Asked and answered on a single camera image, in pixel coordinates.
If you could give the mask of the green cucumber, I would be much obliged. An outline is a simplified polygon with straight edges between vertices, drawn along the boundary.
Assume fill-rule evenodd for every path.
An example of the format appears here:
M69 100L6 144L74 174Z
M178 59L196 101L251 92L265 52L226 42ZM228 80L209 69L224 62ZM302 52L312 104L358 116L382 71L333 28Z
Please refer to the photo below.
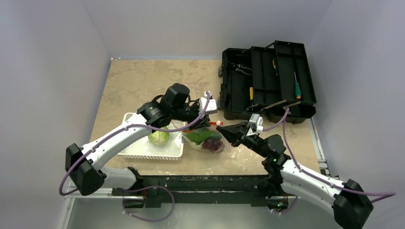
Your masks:
M210 128L204 127L185 134L185 137L196 145L202 144L206 139L221 140L222 135Z

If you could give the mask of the clear zip top bag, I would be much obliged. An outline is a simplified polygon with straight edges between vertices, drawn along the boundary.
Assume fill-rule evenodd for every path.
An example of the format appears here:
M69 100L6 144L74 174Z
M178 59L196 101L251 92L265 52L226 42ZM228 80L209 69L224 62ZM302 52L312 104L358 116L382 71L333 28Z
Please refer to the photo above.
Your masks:
M216 130L217 126L223 126L222 121L208 122L208 126L198 129L182 130L182 137L193 149L211 153L221 153L224 150L223 136Z

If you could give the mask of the purple grape bunch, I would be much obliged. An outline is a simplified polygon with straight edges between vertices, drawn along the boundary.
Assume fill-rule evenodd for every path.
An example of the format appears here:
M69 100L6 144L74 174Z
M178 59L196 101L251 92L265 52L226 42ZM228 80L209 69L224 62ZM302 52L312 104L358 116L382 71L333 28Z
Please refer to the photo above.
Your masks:
M206 139L202 143L202 148L209 150L211 152L221 152L223 150L224 144L220 140L212 140L212 139Z

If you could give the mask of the white plastic basket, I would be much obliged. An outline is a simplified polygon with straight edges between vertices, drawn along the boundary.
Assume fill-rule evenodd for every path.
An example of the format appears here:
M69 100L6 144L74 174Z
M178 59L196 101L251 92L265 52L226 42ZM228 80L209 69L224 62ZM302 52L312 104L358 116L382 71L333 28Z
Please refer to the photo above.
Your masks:
M183 154L184 139L179 132L163 133L159 140L143 137L118 153L132 159L179 160Z

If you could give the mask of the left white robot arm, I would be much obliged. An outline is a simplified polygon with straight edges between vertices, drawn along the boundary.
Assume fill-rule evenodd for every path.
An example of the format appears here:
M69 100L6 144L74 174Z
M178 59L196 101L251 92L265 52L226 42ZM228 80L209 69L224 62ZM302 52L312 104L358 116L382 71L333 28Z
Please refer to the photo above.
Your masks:
M204 127L209 115L218 110L209 91L197 100L181 83L171 85L164 94L144 103L125 123L101 138L78 146L73 143L65 153L66 174L59 185L61 196L79 191L88 196L100 188L116 188L137 195L142 190L141 176L132 167L108 168L106 163L134 142L160 132L180 132Z

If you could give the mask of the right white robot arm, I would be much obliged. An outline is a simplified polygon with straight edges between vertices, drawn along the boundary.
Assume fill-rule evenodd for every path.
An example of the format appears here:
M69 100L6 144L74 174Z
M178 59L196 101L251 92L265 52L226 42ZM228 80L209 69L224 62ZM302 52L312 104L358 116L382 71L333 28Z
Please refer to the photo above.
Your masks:
M282 192L298 196L330 213L344 229L361 229L365 225L373 204L363 195L358 182L326 177L296 163L285 153L287 148L280 135L261 138L247 122L216 129L231 146L244 145L264 158L262 165L268 173L269 197Z

